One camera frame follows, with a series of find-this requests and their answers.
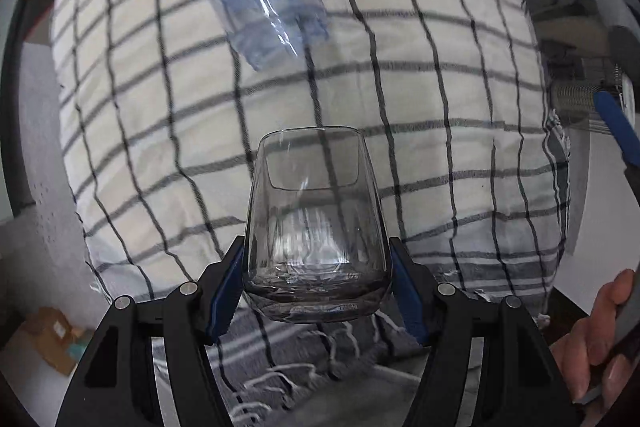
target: drinking glass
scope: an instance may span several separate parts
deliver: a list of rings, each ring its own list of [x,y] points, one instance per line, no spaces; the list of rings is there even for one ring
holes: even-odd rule
[[[262,138],[243,279],[251,304],[277,321],[346,321],[378,309],[391,261],[359,131],[300,128]]]

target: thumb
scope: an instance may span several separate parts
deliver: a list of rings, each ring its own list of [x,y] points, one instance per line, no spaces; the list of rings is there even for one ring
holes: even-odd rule
[[[624,355],[616,356],[607,366],[602,376],[602,398],[609,409],[616,401],[631,377],[633,367]]]

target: silver screw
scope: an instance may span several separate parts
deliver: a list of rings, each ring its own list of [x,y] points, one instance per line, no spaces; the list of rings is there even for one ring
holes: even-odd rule
[[[119,310],[123,310],[124,308],[126,308],[130,304],[131,304],[131,299],[129,297],[127,297],[126,295],[123,295],[122,297],[118,297],[116,299],[116,302],[115,302],[115,306]]]
[[[192,293],[196,293],[197,290],[198,285],[194,282],[186,282],[180,286],[180,293],[182,295],[191,295]]]
[[[444,296],[451,296],[456,292],[456,287],[453,286],[452,284],[449,284],[448,282],[443,282],[441,284],[438,284],[438,293],[440,293],[440,295],[444,295]]]
[[[507,306],[509,308],[517,309],[522,305],[522,301],[518,299],[515,295],[509,295],[505,300]]]

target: checkered tablecloth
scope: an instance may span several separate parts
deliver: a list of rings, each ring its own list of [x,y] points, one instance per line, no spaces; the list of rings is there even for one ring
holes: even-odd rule
[[[256,73],[208,0],[56,0],[65,166],[106,295],[159,298],[220,259],[244,232],[264,134],[347,125],[366,136],[389,235],[440,279],[541,311],[568,163],[521,0],[323,1],[332,44]],[[295,328],[246,314],[262,334],[247,327],[225,356],[261,346],[282,363],[273,346]],[[370,345],[398,332],[366,324]],[[354,356],[351,333],[314,331],[324,356],[342,341]]]

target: hand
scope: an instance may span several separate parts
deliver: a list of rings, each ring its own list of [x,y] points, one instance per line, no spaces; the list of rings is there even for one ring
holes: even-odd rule
[[[613,347],[616,329],[616,307],[631,295],[634,271],[620,272],[613,282],[598,291],[591,316],[574,324],[571,333],[551,346],[556,363],[574,400],[588,391],[591,365],[603,363]],[[615,402],[633,372],[624,355],[609,362],[602,375],[602,399],[605,409]]]

